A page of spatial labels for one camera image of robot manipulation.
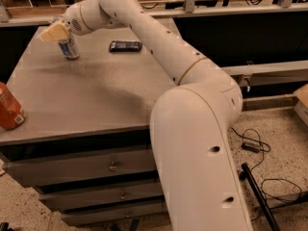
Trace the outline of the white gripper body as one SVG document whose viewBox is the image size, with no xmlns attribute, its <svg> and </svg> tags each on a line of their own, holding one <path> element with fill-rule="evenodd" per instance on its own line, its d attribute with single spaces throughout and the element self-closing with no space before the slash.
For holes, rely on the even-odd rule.
<svg viewBox="0 0 308 231">
<path fill-rule="evenodd" d="M 74 4 L 65 11 L 64 23 L 76 35 L 83 35 L 87 31 L 81 19 L 79 4 Z"/>
</svg>

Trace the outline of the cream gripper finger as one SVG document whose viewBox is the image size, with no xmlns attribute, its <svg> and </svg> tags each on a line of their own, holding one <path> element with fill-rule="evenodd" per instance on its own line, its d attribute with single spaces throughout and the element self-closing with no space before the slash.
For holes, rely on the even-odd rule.
<svg viewBox="0 0 308 231">
<path fill-rule="evenodd" d="M 52 23 L 39 34 L 39 38 L 44 42 L 59 41 L 67 39 L 68 37 L 69 32 L 65 27 L 65 24 L 61 21 Z"/>
</svg>

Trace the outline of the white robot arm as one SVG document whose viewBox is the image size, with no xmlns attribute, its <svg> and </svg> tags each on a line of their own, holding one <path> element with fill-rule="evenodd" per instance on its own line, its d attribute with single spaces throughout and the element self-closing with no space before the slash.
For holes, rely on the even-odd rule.
<svg viewBox="0 0 308 231">
<path fill-rule="evenodd" d="M 146 13 L 138 0 L 84 0 L 40 37 L 129 27 L 175 83 L 156 101 L 150 137 L 174 231 L 253 231 L 228 131 L 242 111 L 237 82 Z"/>
</svg>

